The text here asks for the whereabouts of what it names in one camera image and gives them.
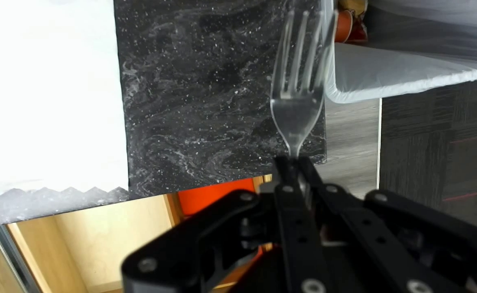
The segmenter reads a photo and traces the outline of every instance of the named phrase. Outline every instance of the metal fork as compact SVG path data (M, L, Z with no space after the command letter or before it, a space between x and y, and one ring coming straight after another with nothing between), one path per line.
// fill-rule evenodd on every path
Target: metal fork
M325 11L318 11L316 14L318 22L312 31L305 66L302 65L310 11L303 11L297 18L295 9L290 9L287 14L274 65L271 114L289 146L290 158L300 156L300 149L315 128L325 104L326 57L333 40L333 31L326 24L333 26L336 14L333 13L333 19L326 19ZM300 19L300 29L297 42L292 45L292 31L297 19Z

